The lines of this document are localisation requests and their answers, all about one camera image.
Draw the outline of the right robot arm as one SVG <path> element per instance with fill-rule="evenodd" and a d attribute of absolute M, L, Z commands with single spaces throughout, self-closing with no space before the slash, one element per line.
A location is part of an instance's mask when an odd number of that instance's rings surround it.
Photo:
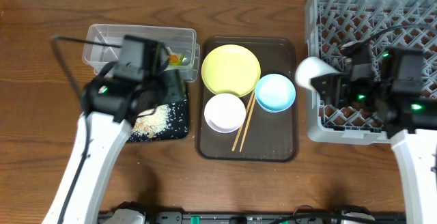
<path fill-rule="evenodd" d="M 373 79 L 367 47 L 349 50 L 351 67 L 309 78 L 327 104 L 357 104 L 376 113 L 401 175 L 408 223 L 436 222 L 436 101 L 421 97 L 424 57 L 413 48 L 388 47 L 380 79 Z"/>

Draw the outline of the green snack wrapper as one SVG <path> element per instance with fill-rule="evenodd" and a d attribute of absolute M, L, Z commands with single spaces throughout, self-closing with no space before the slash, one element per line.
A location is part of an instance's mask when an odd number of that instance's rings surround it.
<path fill-rule="evenodd" d="M 185 60 L 185 54 L 183 53 L 170 53 L 169 54 L 169 65 L 170 66 L 181 66 Z"/>

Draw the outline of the light blue bowl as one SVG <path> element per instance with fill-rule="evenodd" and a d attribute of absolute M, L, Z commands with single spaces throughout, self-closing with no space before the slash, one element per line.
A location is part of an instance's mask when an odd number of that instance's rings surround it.
<path fill-rule="evenodd" d="M 296 100 L 294 84 L 281 74 L 267 74 L 255 86 L 258 105 L 269 113 L 279 113 L 289 109 Z"/>

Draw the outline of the rice food waste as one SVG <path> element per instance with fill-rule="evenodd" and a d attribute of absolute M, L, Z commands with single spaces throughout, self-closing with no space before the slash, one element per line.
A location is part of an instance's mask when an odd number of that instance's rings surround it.
<path fill-rule="evenodd" d="M 136 120 L 131 135 L 152 139 L 170 128 L 170 107 L 162 105 L 142 112 Z"/>

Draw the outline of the white cup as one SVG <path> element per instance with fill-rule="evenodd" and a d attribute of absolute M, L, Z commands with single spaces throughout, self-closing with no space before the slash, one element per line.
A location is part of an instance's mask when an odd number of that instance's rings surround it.
<path fill-rule="evenodd" d="M 339 71 L 317 57 L 308 57 L 298 65 L 295 82 L 300 87 L 315 91 L 311 79 L 325 74 L 339 74 Z"/>

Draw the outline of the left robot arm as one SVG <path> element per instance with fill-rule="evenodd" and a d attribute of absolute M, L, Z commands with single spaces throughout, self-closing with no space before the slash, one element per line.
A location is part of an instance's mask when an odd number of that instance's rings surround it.
<path fill-rule="evenodd" d="M 58 45 L 73 38 L 53 36 L 51 47 L 78 98 L 82 113 L 70 159 L 44 223 L 97 223 L 114 164 L 138 118 L 186 98 L 178 70 L 168 70 L 163 42 L 126 35 L 117 61 L 83 89 L 75 81 Z"/>

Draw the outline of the white bowl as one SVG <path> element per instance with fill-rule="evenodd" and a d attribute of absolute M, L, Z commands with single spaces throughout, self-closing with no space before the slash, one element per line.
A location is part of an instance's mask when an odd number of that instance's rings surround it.
<path fill-rule="evenodd" d="M 243 125 L 246 107 L 243 101 L 233 94 L 217 94 L 207 101 L 203 116 L 212 130 L 230 133 Z"/>

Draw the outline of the yellow plate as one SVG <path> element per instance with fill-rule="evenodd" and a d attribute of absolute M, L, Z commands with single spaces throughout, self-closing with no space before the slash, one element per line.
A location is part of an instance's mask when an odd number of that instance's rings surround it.
<path fill-rule="evenodd" d="M 201 65 L 203 84 L 213 94 L 243 97 L 254 90 L 260 76 L 258 58 L 249 49 L 236 44 L 216 47 Z"/>

